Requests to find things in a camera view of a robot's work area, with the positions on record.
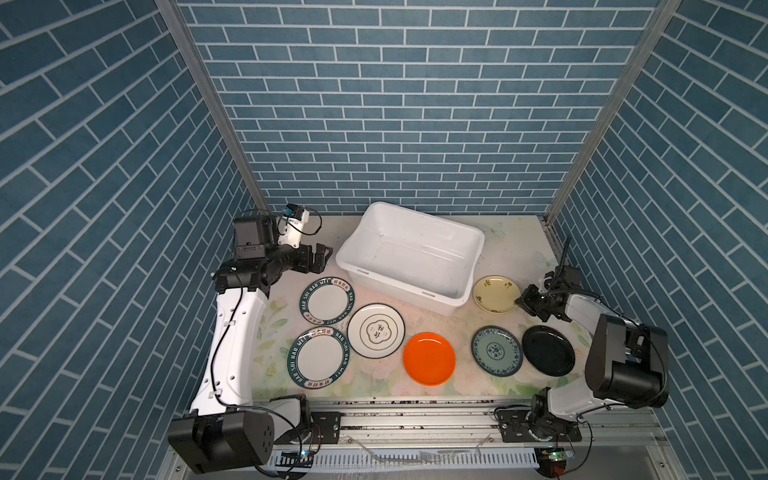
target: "side wall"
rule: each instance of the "side wall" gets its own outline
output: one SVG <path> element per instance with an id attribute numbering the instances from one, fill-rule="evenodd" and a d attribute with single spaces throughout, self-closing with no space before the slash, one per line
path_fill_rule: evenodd
<path id="1" fill-rule="evenodd" d="M 542 214 L 656 2 L 181 3 L 273 207 Z"/>
<path id="2" fill-rule="evenodd" d="M 701 478 L 766 477 L 766 24 L 684 0 L 556 224 L 590 287 L 669 332 L 658 416 Z"/>
<path id="3" fill-rule="evenodd" d="M 0 478 L 154 475 L 240 176 L 152 0 L 0 2 Z"/>

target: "black plate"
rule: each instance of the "black plate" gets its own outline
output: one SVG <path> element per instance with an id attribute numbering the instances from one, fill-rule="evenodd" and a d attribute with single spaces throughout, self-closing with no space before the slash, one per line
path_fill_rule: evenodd
<path id="1" fill-rule="evenodd" d="M 576 365 L 574 347 L 562 333 L 549 326 L 532 326 L 523 334 L 521 344 L 525 358 L 545 375 L 567 375 Z"/>

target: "small yellow dish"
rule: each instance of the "small yellow dish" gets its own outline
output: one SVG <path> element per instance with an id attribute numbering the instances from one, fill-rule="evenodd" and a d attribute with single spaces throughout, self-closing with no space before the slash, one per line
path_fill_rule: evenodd
<path id="1" fill-rule="evenodd" d="M 472 289 L 472 298 L 480 308 L 490 313 L 509 313 L 518 308 L 515 300 L 520 288 L 506 276 L 491 275 L 478 280 Z"/>

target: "orange plate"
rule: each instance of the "orange plate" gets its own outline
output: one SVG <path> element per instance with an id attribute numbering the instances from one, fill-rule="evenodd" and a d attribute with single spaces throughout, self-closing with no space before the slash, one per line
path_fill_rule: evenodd
<path id="1" fill-rule="evenodd" d="M 448 381 L 456 368 L 456 354 L 448 340 L 437 333 L 420 333 L 406 345 L 402 354 L 406 372 L 424 386 Z"/>

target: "tabletop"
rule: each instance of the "tabletop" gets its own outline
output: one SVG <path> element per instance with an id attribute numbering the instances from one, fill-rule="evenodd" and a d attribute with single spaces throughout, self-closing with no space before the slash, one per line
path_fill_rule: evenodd
<path id="1" fill-rule="evenodd" d="M 584 363 L 590 346 L 589 333 L 577 323 L 550 318 L 547 325 L 560 331 L 571 342 L 576 364 L 563 377 L 546 376 L 527 360 L 512 376 L 496 377 L 481 369 L 472 358 L 470 342 L 481 327 L 496 325 L 508 330 L 518 341 L 527 328 L 540 324 L 538 318 L 517 308 L 510 313 L 488 313 L 470 299 L 452 316 L 443 316 L 410 305 L 391 296 L 352 283 L 355 306 L 342 321 L 331 325 L 346 334 L 351 315 L 370 303 L 392 306 L 403 318 L 406 337 L 400 348 L 383 359 L 367 359 L 351 352 L 349 365 L 334 383 L 321 389 L 303 389 L 288 375 L 287 355 L 293 341 L 301 333 L 315 327 L 299 312 L 299 297 L 318 278 L 337 276 L 349 281 L 349 276 L 336 264 L 336 252 L 356 229 L 361 217 L 324 217 L 323 228 L 313 237 L 305 236 L 303 243 L 323 243 L 333 248 L 325 271 L 321 274 L 285 272 L 272 286 L 267 309 L 254 333 L 250 380 L 254 400 L 304 393 L 312 398 L 344 399 L 435 399 L 461 400 L 472 397 L 530 398 L 545 386 L 562 386 L 584 374 Z M 475 266 L 474 281 L 488 275 L 512 279 L 522 291 L 557 266 L 549 242 L 536 216 L 451 216 L 450 220 L 483 230 L 485 245 Z M 316 228 L 316 217 L 305 226 Z M 438 333 L 447 339 L 456 354 L 456 368 L 451 379 L 440 386 L 427 387 L 413 381 L 402 364 L 402 351 L 417 333 Z"/>

